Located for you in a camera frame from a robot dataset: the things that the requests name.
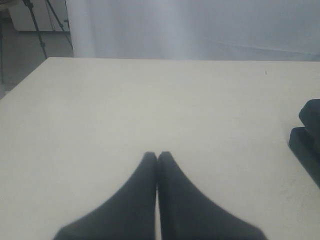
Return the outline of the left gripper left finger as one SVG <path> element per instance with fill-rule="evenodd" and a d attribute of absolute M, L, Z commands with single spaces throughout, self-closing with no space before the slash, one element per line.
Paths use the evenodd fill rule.
<path fill-rule="evenodd" d="M 144 153 L 127 182 L 105 203 L 62 227 L 56 240 L 154 240 L 157 157 Z"/>

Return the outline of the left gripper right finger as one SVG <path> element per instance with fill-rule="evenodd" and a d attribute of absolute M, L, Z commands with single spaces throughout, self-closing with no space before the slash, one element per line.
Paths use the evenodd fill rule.
<path fill-rule="evenodd" d="M 264 240 L 258 227 L 206 197 L 179 168 L 172 154 L 158 157 L 158 204 L 164 240 Z"/>

